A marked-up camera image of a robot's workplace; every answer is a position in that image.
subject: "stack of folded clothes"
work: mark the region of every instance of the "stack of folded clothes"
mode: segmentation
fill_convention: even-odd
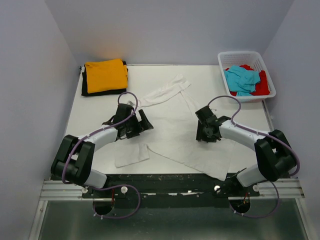
[[[128,69],[122,59],[86,62],[82,73],[82,96],[121,94],[127,91]]]

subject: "white plastic basket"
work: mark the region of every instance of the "white plastic basket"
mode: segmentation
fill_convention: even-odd
[[[240,66],[244,64],[249,65],[253,70],[257,72],[260,72],[262,70],[265,71],[270,94],[260,95],[260,96],[235,96],[236,99],[238,99],[241,103],[248,103],[248,102],[252,103],[252,102],[260,102],[266,98],[273,98],[276,95],[275,86],[271,80],[271,77],[269,75],[269,72],[267,70],[265,63],[258,52],[256,51],[225,51],[225,52],[220,52],[218,54],[218,60],[219,60],[221,74],[223,77],[226,94],[228,96],[232,96],[232,95],[228,88],[224,70],[226,68],[230,68],[233,65]]]

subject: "folded orange shirt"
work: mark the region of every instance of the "folded orange shirt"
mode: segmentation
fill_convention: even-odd
[[[84,66],[88,94],[128,87],[127,66],[121,59],[86,62]]]

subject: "red cloth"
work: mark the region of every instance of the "red cloth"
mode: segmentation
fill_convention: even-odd
[[[248,71],[253,71],[253,69],[247,64],[241,65],[240,67]],[[266,72],[264,70],[259,72],[259,77],[260,77],[260,82],[255,85],[255,92],[251,92],[250,94],[252,96],[269,95],[270,91],[268,88],[268,80],[267,80]],[[237,95],[237,92],[230,91],[230,94],[235,97]]]
[[[255,92],[251,92],[252,96],[269,95],[268,80],[265,71],[259,72],[260,82],[255,85]]]

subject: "glass panel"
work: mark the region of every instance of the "glass panel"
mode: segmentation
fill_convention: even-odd
[[[248,213],[261,215],[275,206],[274,200],[251,200]],[[117,216],[128,210],[117,210]],[[41,240],[287,240],[307,239],[294,199],[281,201],[267,218],[249,219],[228,208],[141,208],[135,215],[112,220],[93,217],[86,201],[48,203]]]

